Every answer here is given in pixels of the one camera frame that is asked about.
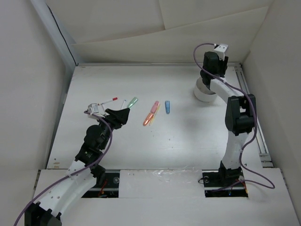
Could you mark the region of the pink translucent highlighter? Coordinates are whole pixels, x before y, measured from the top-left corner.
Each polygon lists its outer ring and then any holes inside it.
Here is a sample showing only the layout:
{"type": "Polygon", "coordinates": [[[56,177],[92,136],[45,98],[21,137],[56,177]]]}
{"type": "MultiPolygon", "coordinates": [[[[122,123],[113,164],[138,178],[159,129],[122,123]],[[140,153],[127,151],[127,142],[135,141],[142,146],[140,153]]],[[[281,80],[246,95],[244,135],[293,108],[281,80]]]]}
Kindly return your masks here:
{"type": "Polygon", "coordinates": [[[152,108],[151,108],[151,113],[155,113],[157,108],[159,106],[159,101],[155,101],[155,103],[153,104],[152,108]]]}

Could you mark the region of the yellow thin pen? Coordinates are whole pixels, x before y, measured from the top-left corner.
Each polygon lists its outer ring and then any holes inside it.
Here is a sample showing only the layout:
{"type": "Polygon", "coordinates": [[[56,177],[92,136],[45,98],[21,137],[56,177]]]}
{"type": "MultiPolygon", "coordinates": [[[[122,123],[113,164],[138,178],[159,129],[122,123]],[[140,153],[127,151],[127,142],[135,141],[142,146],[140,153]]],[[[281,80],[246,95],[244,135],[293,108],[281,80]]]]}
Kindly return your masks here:
{"type": "Polygon", "coordinates": [[[155,120],[155,117],[156,117],[158,111],[160,110],[160,106],[161,106],[161,104],[158,105],[158,107],[157,107],[157,109],[156,109],[156,111],[155,111],[155,113],[154,113],[154,115],[153,115],[153,117],[152,117],[152,119],[151,119],[151,121],[149,123],[149,126],[151,126],[152,123],[153,123],[153,121],[155,120]]]}

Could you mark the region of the blue translucent highlighter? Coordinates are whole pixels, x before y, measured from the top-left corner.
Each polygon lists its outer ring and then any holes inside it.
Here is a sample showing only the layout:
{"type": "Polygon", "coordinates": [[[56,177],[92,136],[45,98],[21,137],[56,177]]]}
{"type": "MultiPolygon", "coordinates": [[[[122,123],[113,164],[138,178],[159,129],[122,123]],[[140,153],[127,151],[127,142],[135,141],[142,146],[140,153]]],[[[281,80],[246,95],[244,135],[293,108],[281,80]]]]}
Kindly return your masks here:
{"type": "Polygon", "coordinates": [[[166,114],[170,114],[170,101],[165,101],[166,114]]]}

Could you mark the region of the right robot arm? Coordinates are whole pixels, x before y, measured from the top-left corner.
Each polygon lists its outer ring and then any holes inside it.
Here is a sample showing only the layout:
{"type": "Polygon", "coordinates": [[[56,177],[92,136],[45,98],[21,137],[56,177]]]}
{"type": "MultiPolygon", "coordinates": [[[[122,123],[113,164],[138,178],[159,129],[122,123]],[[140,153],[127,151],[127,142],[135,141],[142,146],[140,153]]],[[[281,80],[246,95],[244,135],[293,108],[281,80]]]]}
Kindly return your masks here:
{"type": "Polygon", "coordinates": [[[228,187],[242,176],[242,147],[255,126],[254,113],[250,104],[255,104],[255,96],[244,96],[226,85],[225,73],[228,57],[221,60],[217,53],[209,51],[204,54],[203,69],[200,72],[202,83],[209,94],[216,94],[226,104],[225,126],[228,141],[225,155],[218,172],[204,173],[205,187],[228,187]]]}

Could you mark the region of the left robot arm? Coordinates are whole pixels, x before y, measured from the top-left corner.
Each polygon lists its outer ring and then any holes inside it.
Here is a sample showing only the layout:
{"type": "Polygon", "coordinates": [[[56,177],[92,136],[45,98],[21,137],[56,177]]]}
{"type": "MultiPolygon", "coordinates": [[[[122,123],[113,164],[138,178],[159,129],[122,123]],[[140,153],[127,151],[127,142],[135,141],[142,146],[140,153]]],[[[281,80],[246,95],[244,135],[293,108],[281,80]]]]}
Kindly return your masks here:
{"type": "Polygon", "coordinates": [[[65,176],[44,189],[24,210],[26,226],[60,226],[66,213],[92,187],[101,186],[105,180],[105,168],[101,159],[112,143],[112,133],[126,125],[129,108],[106,109],[105,116],[85,111],[97,119],[88,127],[84,142],[65,176]]]}

